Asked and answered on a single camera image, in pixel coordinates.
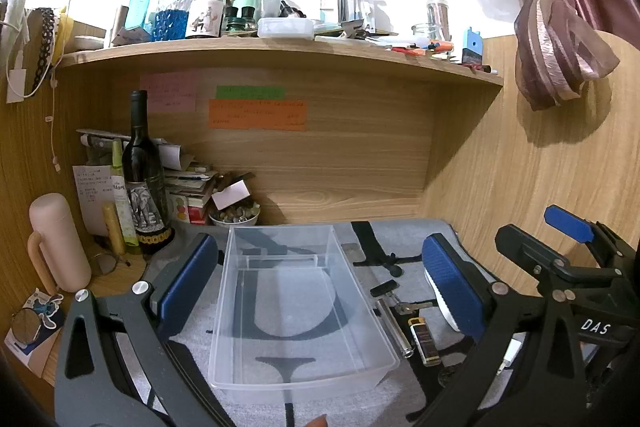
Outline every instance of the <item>blue glass bottle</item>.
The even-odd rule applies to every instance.
[[[159,0],[153,20],[151,41],[176,41],[187,32],[191,0]]]
[[[145,23],[146,11],[150,0],[129,0],[129,12],[124,21],[127,30],[137,28]]]

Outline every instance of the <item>handwritten note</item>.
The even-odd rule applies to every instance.
[[[74,166],[74,178],[86,231],[93,235],[108,236],[107,226],[102,218],[102,203],[113,201],[111,166]]]
[[[284,87],[274,86],[218,86],[216,98],[233,100],[284,100]]]
[[[209,127],[304,131],[304,100],[209,100]]]
[[[196,79],[189,73],[144,74],[140,89],[148,91],[149,112],[193,112],[196,110]]]

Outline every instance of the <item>metal bolt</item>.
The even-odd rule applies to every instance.
[[[553,290],[551,292],[551,296],[554,298],[554,300],[556,300],[558,302],[566,301],[566,295],[564,294],[564,292],[562,290]]]
[[[89,290],[82,288],[76,292],[76,301],[82,302],[89,296]]]
[[[507,295],[509,291],[509,287],[504,282],[494,282],[491,289],[496,295]]]
[[[131,289],[136,295],[142,295],[149,289],[149,283],[147,281],[138,281],[131,287]]]

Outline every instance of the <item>dark wine bottle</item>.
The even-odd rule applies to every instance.
[[[174,236],[164,191],[164,171],[158,146],[149,138],[146,91],[131,93],[131,141],[122,154],[122,171],[136,235],[145,259]]]

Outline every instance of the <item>pink thermos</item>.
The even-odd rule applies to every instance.
[[[27,251],[47,293],[57,293],[56,284],[70,293],[86,288],[91,267],[65,197],[52,192],[37,198],[29,218],[33,233]]]

